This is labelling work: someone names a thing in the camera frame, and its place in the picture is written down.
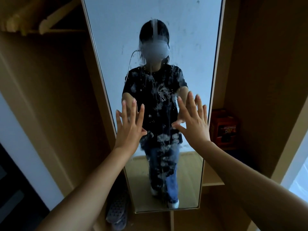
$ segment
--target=red box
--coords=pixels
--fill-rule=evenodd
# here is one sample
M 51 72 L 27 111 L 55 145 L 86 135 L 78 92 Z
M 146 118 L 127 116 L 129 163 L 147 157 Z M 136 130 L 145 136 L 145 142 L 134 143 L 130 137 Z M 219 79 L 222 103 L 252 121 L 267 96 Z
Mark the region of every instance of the red box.
M 211 113 L 210 138 L 218 147 L 233 147 L 239 121 L 225 109 L 214 109 Z

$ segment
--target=person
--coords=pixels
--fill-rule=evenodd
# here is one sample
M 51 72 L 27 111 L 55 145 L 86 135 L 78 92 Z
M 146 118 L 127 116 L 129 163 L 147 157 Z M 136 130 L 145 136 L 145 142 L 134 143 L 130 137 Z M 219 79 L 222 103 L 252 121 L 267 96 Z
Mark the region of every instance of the person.
M 116 111 L 118 132 L 109 156 L 48 214 L 37 231 L 86 231 L 92 228 L 115 179 L 137 150 L 141 137 L 147 134 L 142 128 L 144 105 L 140 107 L 137 121 L 129 122 L 126 104 L 122 102 L 122 113 Z M 211 142 L 206 105 L 202 105 L 198 95 L 194 99 L 189 92 L 186 106 L 180 97 L 178 104 L 186 128 L 179 123 L 173 123 L 173 127 L 183 133 L 188 143 L 216 171 L 260 230 L 308 230 L 306 202 Z M 133 99 L 130 120 L 136 119 L 136 107 Z
M 151 20 L 142 26 L 139 35 L 141 49 L 142 45 L 153 42 L 154 24 Z M 160 20 L 157 20 L 157 35 L 169 46 L 167 26 Z M 138 110 L 141 103 L 146 106 L 143 128 L 148 133 L 141 138 L 140 144 L 149 162 L 149 189 L 153 196 L 161 197 L 169 208 L 175 209 L 179 206 L 176 169 L 179 144 L 183 140 L 171 124 L 175 121 L 183 122 L 177 110 L 176 97 L 182 97 L 185 103 L 188 87 L 182 70 L 168 64 L 169 56 L 159 58 L 153 54 L 141 54 L 146 64 L 128 72 L 122 100 L 127 101 L 127 113 L 130 113 L 133 98 L 137 100 Z

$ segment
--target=full-length mirror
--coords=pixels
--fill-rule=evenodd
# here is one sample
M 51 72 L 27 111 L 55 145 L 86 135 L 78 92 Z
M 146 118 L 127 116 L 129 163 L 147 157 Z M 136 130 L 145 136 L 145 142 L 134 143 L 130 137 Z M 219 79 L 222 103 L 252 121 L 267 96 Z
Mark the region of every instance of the full-length mirror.
M 210 107 L 222 0 L 84 0 L 108 101 L 145 105 L 125 166 L 135 212 L 199 206 L 203 159 L 171 124 L 189 90 Z

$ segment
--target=white vr headset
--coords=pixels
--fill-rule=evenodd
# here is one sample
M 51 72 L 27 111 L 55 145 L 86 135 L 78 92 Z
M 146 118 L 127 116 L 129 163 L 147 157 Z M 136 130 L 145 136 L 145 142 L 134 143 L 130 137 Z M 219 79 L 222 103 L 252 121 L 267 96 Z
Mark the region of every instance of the white vr headset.
M 157 31 L 157 19 L 152 20 L 153 26 L 153 41 L 149 40 L 144 43 L 139 40 L 139 48 L 142 56 L 145 59 L 158 58 L 164 59 L 168 57 L 170 46 L 168 39 L 164 36 L 158 35 Z

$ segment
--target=reflected floor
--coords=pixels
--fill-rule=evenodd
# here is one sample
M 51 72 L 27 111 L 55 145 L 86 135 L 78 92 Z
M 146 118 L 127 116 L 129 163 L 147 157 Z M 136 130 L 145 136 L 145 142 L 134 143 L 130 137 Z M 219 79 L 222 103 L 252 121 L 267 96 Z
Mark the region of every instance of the reflected floor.
M 177 170 L 179 209 L 198 207 L 202 163 L 203 159 L 195 151 L 180 154 Z M 151 195 L 148 161 L 145 156 L 129 160 L 125 170 L 136 212 L 167 209 L 165 204 Z

